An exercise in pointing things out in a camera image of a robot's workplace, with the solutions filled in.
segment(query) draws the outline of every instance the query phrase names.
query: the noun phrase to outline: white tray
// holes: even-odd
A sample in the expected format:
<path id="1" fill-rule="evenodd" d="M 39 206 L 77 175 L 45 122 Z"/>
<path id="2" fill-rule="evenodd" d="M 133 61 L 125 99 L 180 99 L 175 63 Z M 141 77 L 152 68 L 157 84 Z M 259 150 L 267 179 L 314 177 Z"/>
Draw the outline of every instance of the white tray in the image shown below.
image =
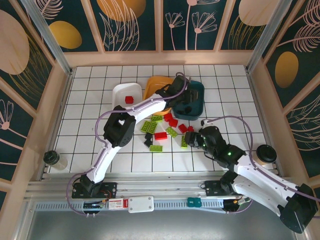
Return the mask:
<path id="1" fill-rule="evenodd" d="M 133 103 L 127 104 L 125 102 L 126 96 L 133 97 Z M 112 109 L 120 105 L 123 108 L 138 104 L 142 102 L 142 89 L 138 83 L 123 83 L 115 86 L 112 91 Z"/>

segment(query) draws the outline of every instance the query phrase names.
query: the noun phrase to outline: lime green block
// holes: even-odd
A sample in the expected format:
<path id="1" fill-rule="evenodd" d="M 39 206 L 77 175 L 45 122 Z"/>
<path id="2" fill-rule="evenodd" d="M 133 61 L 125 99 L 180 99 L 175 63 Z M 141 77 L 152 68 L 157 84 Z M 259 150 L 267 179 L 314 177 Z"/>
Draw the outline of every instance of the lime green block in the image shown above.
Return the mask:
<path id="1" fill-rule="evenodd" d="M 162 146 L 160 145 L 151 145 L 149 149 L 150 152 L 162 153 Z"/>
<path id="2" fill-rule="evenodd" d="M 151 122 L 161 123 L 162 122 L 162 116 L 152 116 L 151 117 Z"/>
<path id="3" fill-rule="evenodd" d="M 181 138 L 181 148 L 182 149 L 187 149 L 188 148 L 188 145 L 187 145 L 187 143 L 185 141 L 185 136 L 182 136 L 182 138 Z"/>
<path id="4" fill-rule="evenodd" d="M 173 130 L 172 127 L 168 127 L 166 130 L 165 130 L 168 134 L 170 134 L 171 137 L 175 138 L 176 136 L 178 136 L 178 133 Z"/>
<path id="5" fill-rule="evenodd" d="M 150 124 L 151 124 L 150 121 L 145 121 L 141 128 L 141 132 L 146 133 L 150 127 Z"/>
<path id="6" fill-rule="evenodd" d="M 151 134 L 155 134 L 157 126 L 158 126 L 158 123 L 156 123 L 155 121 L 152 121 L 150 123 L 150 126 L 149 126 L 149 128 L 148 128 L 148 130 L 146 132 L 147 133 L 151 133 Z"/>

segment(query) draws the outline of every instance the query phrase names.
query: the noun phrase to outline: grid tile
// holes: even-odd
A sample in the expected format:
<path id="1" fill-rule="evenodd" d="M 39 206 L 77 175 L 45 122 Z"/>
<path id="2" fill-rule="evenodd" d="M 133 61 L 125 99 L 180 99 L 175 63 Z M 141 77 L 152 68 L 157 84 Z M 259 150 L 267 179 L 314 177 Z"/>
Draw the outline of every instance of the grid tile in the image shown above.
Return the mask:
<path id="1" fill-rule="evenodd" d="M 217 76 L 231 76 L 229 65 L 214 65 Z"/>
<path id="2" fill-rule="evenodd" d="M 180 120 L 178 125 L 193 126 L 195 131 L 202 128 L 201 120 L 227 115 L 243 117 L 253 131 L 254 149 L 265 144 L 261 123 L 252 98 L 250 86 L 243 66 L 237 65 L 161 65 L 161 66 L 108 66 L 85 67 L 76 71 L 55 149 L 68 160 L 66 172 L 83 172 L 96 159 L 102 143 L 95 138 L 96 120 L 104 112 L 112 110 L 112 93 L 120 83 L 137 82 L 146 88 L 148 79 L 153 75 L 174 77 L 176 72 L 185 72 L 193 81 L 205 87 L 203 113 L 196 121 Z M 103 128 L 109 115 L 98 126 L 98 134 L 103 138 Z M 144 145 L 145 133 L 140 131 L 144 121 L 139 122 L 131 141 L 115 155 L 107 172 L 145 173 L 145 172 L 207 172 L 226 171 L 216 162 L 206 158 L 202 149 L 181 148 L 181 134 L 176 138 L 156 141 L 154 145 L 163 146 L 163 152 L 151 153 Z M 223 139 L 241 149 L 249 150 L 248 129 L 237 119 L 220 119 L 212 125 L 217 126 Z M 167 122 L 158 124 L 156 132 L 164 132 Z M 59 173 L 49 167 L 50 173 Z"/>
<path id="3" fill-rule="evenodd" d="M 151 77 L 153 75 L 153 66 L 138 66 L 138 77 Z"/>
<path id="4" fill-rule="evenodd" d="M 132 156 L 132 172 L 152 172 L 152 153 L 134 153 Z"/>
<path id="5" fill-rule="evenodd" d="M 93 66 L 90 78 L 105 78 L 107 72 L 106 66 Z"/>
<path id="6" fill-rule="evenodd" d="M 137 77 L 138 66 L 123 66 L 122 77 Z"/>
<path id="7" fill-rule="evenodd" d="M 246 76 L 245 67 L 243 65 L 230 65 L 232 76 Z"/>
<path id="8" fill-rule="evenodd" d="M 108 66 L 106 69 L 107 78 L 119 78 L 121 77 L 122 66 Z"/>
<path id="9" fill-rule="evenodd" d="M 72 83 L 71 91 L 85 91 L 88 87 L 89 78 L 75 78 Z"/>
<path id="10" fill-rule="evenodd" d="M 172 172 L 172 153 L 153 153 L 152 154 L 153 172 Z"/>
<path id="11" fill-rule="evenodd" d="M 215 67 L 213 65 L 199 65 L 201 76 L 215 76 Z"/>
<path id="12" fill-rule="evenodd" d="M 91 73 L 91 66 L 78 66 L 75 70 L 75 78 L 89 78 Z"/>

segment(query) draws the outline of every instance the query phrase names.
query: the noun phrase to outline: gray floor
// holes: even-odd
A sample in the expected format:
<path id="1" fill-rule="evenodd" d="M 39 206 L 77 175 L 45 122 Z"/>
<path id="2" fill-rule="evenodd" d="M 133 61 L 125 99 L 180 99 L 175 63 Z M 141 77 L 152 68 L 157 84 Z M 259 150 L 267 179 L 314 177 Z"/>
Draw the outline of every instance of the gray floor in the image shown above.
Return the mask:
<path id="1" fill-rule="evenodd" d="M 198 210 L 108 212 L 85 218 L 73 212 L 36 212 L 28 240 L 294 240 L 293 232 L 254 202 L 237 215 Z"/>

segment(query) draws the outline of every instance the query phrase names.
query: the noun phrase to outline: red block on plate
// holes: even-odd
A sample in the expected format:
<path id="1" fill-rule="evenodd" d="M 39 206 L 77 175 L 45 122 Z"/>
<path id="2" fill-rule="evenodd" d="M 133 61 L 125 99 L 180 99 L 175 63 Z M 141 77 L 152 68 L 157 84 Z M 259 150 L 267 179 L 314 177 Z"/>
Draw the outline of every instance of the red block on plate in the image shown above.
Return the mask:
<path id="1" fill-rule="evenodd" d="M 188 130 L 188 128 L 184 124 L 179 125 L 178 128 L 183 134 Z"/>
<path id="2" fill-rule="evenodd" d="M 154 139 L 155 140 L 162 140 L 162 139 L 167 139 L 168 136 L 167 136 L 167 133 L 165 131 L 163 132 L 156 132 L 154 134 Z"/>
<path id="3" fill-rule="evenodd" d="M 176 127 L 177 127 L 177 125 L 178 125 L 178 120 L 177 120 L 177 119 L 172 118 L 172 119 L 169 121 L 169 125 L 170 125 L 170 127 L 174 127 L 174 128 L 176 128 Z"/>
<path id="4" fill-rule="evenodd" d="M 170 122 L 170 120 L 173 119 L 172 114 L 169 112 L 164 115 L 164 121 L 165 122 Z"/>
<path id="5" fill-rule="evenodd" d="M 134 97 L 133 96 L 125 96 L 124 99 L 126 104 L 133 104 L 134 103 Z"/>

